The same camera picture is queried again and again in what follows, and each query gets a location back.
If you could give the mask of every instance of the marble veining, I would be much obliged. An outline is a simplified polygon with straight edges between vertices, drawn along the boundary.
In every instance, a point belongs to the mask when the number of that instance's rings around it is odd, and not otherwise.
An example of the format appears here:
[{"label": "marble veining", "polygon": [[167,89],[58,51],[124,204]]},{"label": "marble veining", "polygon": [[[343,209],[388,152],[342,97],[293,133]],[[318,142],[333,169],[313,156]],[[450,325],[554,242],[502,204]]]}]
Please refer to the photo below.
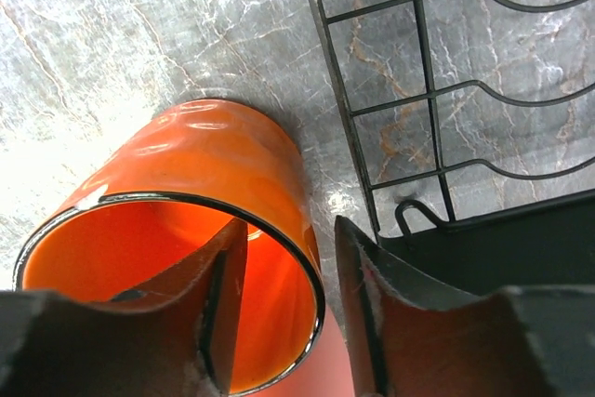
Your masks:
[{"label": "marble veining", "polygon": [[[323,0],[328,16],[382,1]],[[477,78],[537,101],[595,82],[595,2],[534,15],[491,0],[424,5],[438,87]],[[353,109],[424,92],[410,5],[331,33]],[[307,0],[0,0],[0,39],[0,286],[9,287],[27,234],[158,112],[234,98],[276,119],[302,150],[327,296],[341,322],[334,216],[369,224]],[[447,164],[477,156],[536,174],[593,155],[592,95],[527,109],[466,88],[437,102]],[[373,182],[435,167],[429,122],[425,103],[356,120]],[[522,181],[473,166],[447,179],[464,218],[593,188],[592,170]],[[445,217],[436,179],[379,190],[383,234],[398,233],[393,210],[408,197]],[[415,211],[407,216],[414,230],[429,227]]]}]

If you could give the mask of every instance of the dish rack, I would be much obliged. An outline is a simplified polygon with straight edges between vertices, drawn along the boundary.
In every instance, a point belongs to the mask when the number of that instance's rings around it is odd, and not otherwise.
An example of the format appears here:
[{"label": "dish rack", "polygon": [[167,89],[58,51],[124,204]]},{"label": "dish rack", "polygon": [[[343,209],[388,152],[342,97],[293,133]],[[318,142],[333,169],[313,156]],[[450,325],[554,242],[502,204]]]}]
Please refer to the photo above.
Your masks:
[{"label": "dish rack", "polygon": [[[366,210],[377,242],[390,252],[422,271],[448,284],[472,293],[487,293],[506,284],[595,284],[595,232],[590,217],[595,217],[595,190],[583,191],[542,202],[522,205],[469,218],[458,218],[446,174],[472,165],[483,165],[500,176],[520,180],[544,180],[567,176],[595,163],[595,156],[568,169],[549,174],[530,175],[508,172],[485,158],[467,159],[448,165],[444,162],[437,98],[466,87],[478,87],[494,100],[524,107],[539,108],[562,104],[582,97],[595,89],[595,84],[555,99],[535,102],[509,98],[493,90],[479,79],[437,88],[432,70],[429,31],[424,0],[388,0],[327,17],[323,0],[309,0],[319,34],[338,110],[345,128],[350,154],[364,193]],[[528,6],[511,0],[493,0],[503,7],[524,13],[549,13],[576,7],[588,0],[571,0],[551,6]],[[423,67],[425,92],[353,110],[345,80],[337,61],[337,53],[329,26],[344,20],[404,4],[413,5],[416,32]],[[434,168],[398,179],[373,183],[370,179],[360,135],[354,119],[373,112],[398,108],[405,104],[425,102],[430,115],[431,148]],[[426,204],[404,199],[396,205],[395,218],[403,233],[400,237],[383,237],[375,204],[374,192],[408,182],[435,178],[440,185],[447,219],[437,216]],[[413,232],[405,210],[416,209],[434,228]]]},{"label": "dish rack", "polygon": [[[437,98],[473,86],[491,99],[538,108],[578,99],[595,84],[536,102],[509,98],[479,79],[438,88],[424,0],[388,0],[333,17],[325,15],[323,0],[309,1],[377,242],[337,218],[337,269],[356,393],[593,395],[595,190],[459,218],[446,174],[483,165],[512,179],[546,180],[585,169],[595,156],[541,175],[508,172],[485,158],[447,164]],[[588,0],[546,7],[493,1],[520,12],[549,13]],[[353,110],[329,25],[404,4],[415,13],[425,92]],[[430,116],[434,168],[373,183],[355,118],[420,102]],[[447,219],[405,197],[394,210],[403,235],[381,235],[374,192],[421,179],[438,180]],[[409,208],[433,228],[413,231],[405,217]],[[479,378],[470,385],[469,377]],[[421,387],[432,382],[438,385]]]}]

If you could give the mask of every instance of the black rim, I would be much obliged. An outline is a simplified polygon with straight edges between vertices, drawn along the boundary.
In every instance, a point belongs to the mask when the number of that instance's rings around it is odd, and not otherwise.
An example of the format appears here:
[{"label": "black rim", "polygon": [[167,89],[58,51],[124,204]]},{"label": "black rim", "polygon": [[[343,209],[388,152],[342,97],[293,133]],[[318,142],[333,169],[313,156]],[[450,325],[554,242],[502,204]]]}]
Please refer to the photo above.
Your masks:
[{"label": "black rim", "polygon": [[314,267],[312,267],[306,255],[304,255],[299,250],[299,248],[291,240],[289,240],[282,232],[272,227],[271,224],[267,223],[261,218],[258,218],[234,205],[226,204],[216,199],[211,199],[200,195],[187,194],[183,192],[124,192],[118,194],[104,195],[99,198],[98,202],[95,205],[86,209],[79,209],[76,207],[68,208],[65,211],[62,211],[61,213],[56,215],[54,218],[51,218],[50,220],[47,220],[44,224],[42,224],[39,227],[39,229],[37,229],[24,244],[23,248],[19,252],[19,256],[17,257],[17,262],[15,264],[15,269],[13,271],[13,289],[22,289],[23,274],[29,256],[35,250],[35,247],[59,225],[62,225],[63,223],[71,220],[72,218],[80,216],[83,213],[104,206],[149,201],[178,202],[192,205],[200,205],[216,209],[217,211],[222,211],[236,218],[241,218],[245,222],[258,227],[263,232],[266,232],[276,242],[281,244],[299,263],[299,265],[306,273],[306,276],[310,281],[316,305],[316,315],[314,319],[311,337],[308,340],[306,347],[304,348],[304,351],[302,351],[302,353],[297,357],[297,359],[293,363],[291,363],[291,365],[287,367],[280,375],[266,383],[263,383],[262,385],[256,388],[238,392],[233,395],[241,396],[251,392],[255,392],[257,390],[262,390],[286,377],[290,372],[292,372],[295,369],[295,367],[298,364],[300,364],[306,358],[306,356],[308,356],[308,354],[311,352],[311,348],[313,347],[315,341],[318,339],[320,335],[324,322],[325,313],[323,285],[318,276],[318,273],[316,272]]}]

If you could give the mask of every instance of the metal wire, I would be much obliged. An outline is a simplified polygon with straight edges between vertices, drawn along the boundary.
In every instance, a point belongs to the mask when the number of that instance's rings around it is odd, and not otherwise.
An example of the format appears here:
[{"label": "metal wire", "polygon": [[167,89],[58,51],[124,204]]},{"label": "metal wire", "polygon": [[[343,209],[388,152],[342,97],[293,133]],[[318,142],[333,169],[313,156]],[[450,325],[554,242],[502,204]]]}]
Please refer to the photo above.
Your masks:
[{"label": "metal wire", "polygon": [[[503,102],[505,104],[509,104],[512,106],[517,107],[524,107],[524,108],[537,108],[537,107],[548,107],[554,106],[557,104],[563,104],[565,102],[571,101],[573,99],[577,99],[582,97],[589,92],[595,90],[595,83],[586,86],[575,93],[565,95],[562,97],[554,98],[554,99],[542,99],[538,101],[524,101],[519,99],[510,98],[506,95],[496,92],[493,90],[489,85],[484,83],[481,80],[472,79],[469,81],[453,84],[450,86],[442,87],[442,88],[435,88],[434,85],[434,74],[431,65],[431,54],[430,54],[430,43],[428,38],[428,27],[425,18],[425,10],[424,10],[424,0],[388,0],[386,2],[381,2],[378,4],[374,4],[369,7],[363,7],[359,9],[355,9],[343,14],[339,14],[333,17],[328,18],[324,14],[324,7],[322,0],[309,0],[311,4],[312,13],[314,15],[314,22],[316,23],[316,27],[318,30],[319,37],[321,39],[324,51],[324,57],[326,59],[326,64],[328,70],[331,75],[331,82],[333,89],[335,91],[335,96],[337,98],[337,104],[339,108],[339,112],[341,114],[341,119],[343,121],[343,125],[345,127],[347,140],[350,145],[351,156],[353,158],[353,163],[355,165],[356,172],[358,174],[359,181],[362,184],[362,188],[364,190],[364,198],[366,201],[366,207],[368,214],[370,216],[370,221],[372,224],[372,229],[378,237],[379,232],[379,221],[376,206],[374,203],[374,195],[373,192],[388,188],[391,186],[401,185],[404,183],[408,183],[411,181],[416,181],[420,179],[428,179],[437,177],[440,182],[441,193],[444,200],[444,206],[446,208],[446,213],[448,216],[448,222],[450,225],[465,225],[465,222],[471,223],[477,220],[477,218],[467,218],[463,220],[457,220],[455,215],[455,210],[453,208],[452,199],[450,197],[450,191],[448,189],[448,183],[446,180],[446,174],[455,171],[458,169],[462,169],[465,167],[469,167],[472,165],[483,165],[496,172],[497,174],[511,178],[511,179],[519,179],[519,180],[545,180],[545,179],[555,179],[558,177],[566,176],[572,173],[575,173],[581,169],[584,169],[590,165],[595,164],[595,156],[589,158],[588,160],[564,169],[562,171],[552,172],[549,174],[516,174],[513,172],[509,172],[504,170],[493,163],[489,162],[488,160],[482,158],[476,158],[471,160],[466,160],[461,163],[453,164],[453,165],[445,165],[443,162],[443,147],[441,144],[441,135],[440,135],[440,123],[438,119],[438,113],[436,108],[436,101],[437,98],[441,95],[445,95],[448,93],[455,92],[457,90],[468,88],[468,87],[478,87],[487,95],[492,97],[495,100]],[[550,13],[554,11],[560,11],[567,8],[577,7],[588,0],[569,0],[566,2],[562,2],[555,5],[548,5],[548,6],[530,6],[530,5],[523,5],[517,2],[513,2],[511,0],[493,0],[494,2],[500,4],[503,7],[508,9],[512,9],[515,11],[521,11],[524,13]],[[331,39],[331,34],[329,31],[329,25],[337,22],[341,22],[343,20],[350,20],[354,18],[358,18],[360,16],[374,13],[377,11],[381,11],[387,8],[396,7],[398,5],[403,5],[407,3],[412,3],[414,7],[415,17],[416,17],[416,27],[417,27],[417,36],[419,40],[419,49],[421,52],[421,62],[424,71],[424,84],[426,88],[426,92],[420,95],[415,95],[413,97],[397,99],[393,101],[389,101],[383,104],[378,104],[371,107],[365,107],[356,111],[353,111],[350,107],[349,99],[347,96],[347,92],[344,85],[343,77],[341,76],[341,72],[339,69],[339,65],[337,62],[337,54],[333,47],[333,42]],[[434,155],[434,163],[436,168],[423,173],[418,173],[412,176],[407,176],[400,179],[393,179],[389,181],[384,181],[381,183],[372,184],[368,175],[368,171],[366,168],[364,154],[362,150],[362,145],[359,139],[359,135],[357,133],[357,129],[354,123],[354,118],[362,115],[367,115],[373,112],[379,112],[387,109],[392,109],[400,106],[404,106],[405,104],[410,104],[413,102],[418,101],[426,101],[428,104],[428,109],[430,113],[430,130],[431,130],[431,139],[432,139],[432,149]],[[590,192],[583,192],[580,194],[576,194],[575,197],[578,200],[583,196],[589,195]],[[406,222],[404,222],[403,218],[403,211],[410,206],[417,208],[418,210],[423,211],[424,207],[423,204],[414,201],[405,201],[397,208],[397,220],[399,225],[402,227],[404,232],[409,232],[408,227],[406,226]],[[531,206],[529,207],[522,207],[520,208],[519,212],[525,212],[523,210],[532,209]],[[505,210],[504,212],[500,213],[503,216],[507,216],[510,212],[516,213],[517,211]],[[439,218],[433,218],[434,215],[432,214],[432,218],[430,220],[434,221],[436,224]],[[481,217],[482,221],[485,219],[490,218],[498,218],[495,215],[489,215],[487,217]],[[440,227],[443,227],[448,222],[444,222],[440,220]]]},{"label": "metal wire", "polygon": [[421,213],[427,220],[429,220],[438,230],[443,232],[456,232],[460,230],[468,230],[469,228],[482,226],[485,224],[493,224],[508,219],[515,219],[522,217],[529,213],[538,213],[550,211],[552,208],[560,209],[568,205],[579,205],[581,203],[592,203],[595,198],[595,190],[586,192],[577,192],[575,194],[564,195],[553,199],[544,200],[529,205],[522,205],[516,208],[505,209],[504,211],[497,211],[491,214],[484,214],[475,216],[473,218],[466,218],[463,220],[449,222],[442,220],[436,213],[429,209],[426,205],[414,199],[403,200],[394,210],[394,217],[403,231],[405,238],[412,236],[411,229],[404,217],[404,212],[407,209],[413,208]]}]

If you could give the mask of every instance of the orange mug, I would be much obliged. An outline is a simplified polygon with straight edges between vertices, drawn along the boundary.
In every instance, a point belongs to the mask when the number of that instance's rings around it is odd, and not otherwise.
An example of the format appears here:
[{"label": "orange mug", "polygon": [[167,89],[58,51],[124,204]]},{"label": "orange mug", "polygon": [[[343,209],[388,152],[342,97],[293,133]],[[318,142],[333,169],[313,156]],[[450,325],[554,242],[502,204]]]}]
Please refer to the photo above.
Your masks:
[{"label": "orange mug", "polygon": [[289,374],[324,320],[298,148],[267,116],[200,99],[143,127],[21,250],[16,288],[108,300],[189,255],[231,217],[249,224],[231,392]]},{"label": "orange mug", "polygon": [[253,397],[355,397],[350,356],[328,307],[320,339],[302,366],[287,379],[256,392]]}]

